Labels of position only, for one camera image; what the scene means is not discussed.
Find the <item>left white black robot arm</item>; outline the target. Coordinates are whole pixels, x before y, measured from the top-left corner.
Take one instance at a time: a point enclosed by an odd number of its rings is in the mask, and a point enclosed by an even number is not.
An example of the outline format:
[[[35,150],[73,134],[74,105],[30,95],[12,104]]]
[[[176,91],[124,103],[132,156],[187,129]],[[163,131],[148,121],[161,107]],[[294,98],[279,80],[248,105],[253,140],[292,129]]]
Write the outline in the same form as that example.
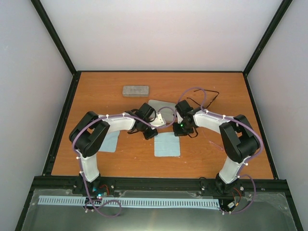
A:
[[[144,103],[140,109],[125,111],[116,115],[98,115],[87,112],[69,135],[73,151],[77,153],[80,175],[85,179],[83,188],[96,193],[100,188],[97,153],[107,134],[118,131],[142,132],[145,139],[157,135],[155,122],[163,125],[160,113]]]

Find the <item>pink glasses case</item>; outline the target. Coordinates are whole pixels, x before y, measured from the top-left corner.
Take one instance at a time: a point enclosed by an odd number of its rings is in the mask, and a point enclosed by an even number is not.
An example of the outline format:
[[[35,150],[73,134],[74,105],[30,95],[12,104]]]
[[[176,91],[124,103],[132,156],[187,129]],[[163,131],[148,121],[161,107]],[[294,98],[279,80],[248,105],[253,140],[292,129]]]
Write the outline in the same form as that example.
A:
[[[163,119],[170,123],[173,121],[174,118],[174,110],[175,110],[175,103],[165,102],[165,101],[158,101],[158,100],[149,100],[148,104],[158,112],[160,110],[160,114],[162,115]]]

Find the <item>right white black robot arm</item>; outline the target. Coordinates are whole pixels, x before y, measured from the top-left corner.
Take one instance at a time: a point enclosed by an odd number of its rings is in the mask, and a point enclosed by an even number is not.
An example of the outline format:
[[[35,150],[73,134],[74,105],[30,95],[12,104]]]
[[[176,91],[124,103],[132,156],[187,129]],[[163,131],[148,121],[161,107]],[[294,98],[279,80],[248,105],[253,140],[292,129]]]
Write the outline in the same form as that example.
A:
[[[216,175],[215,187],[219,194],[231,191],[239,174],[250,158],[263,150],[262,139],[251,128],[244,115],[229,117],[212,113],[203,108],[193,109],[186,100],[176,104],[177,123],[173,124],[175,136],[198,136],[198,128],[206,128],[221,135],[225,163]]]

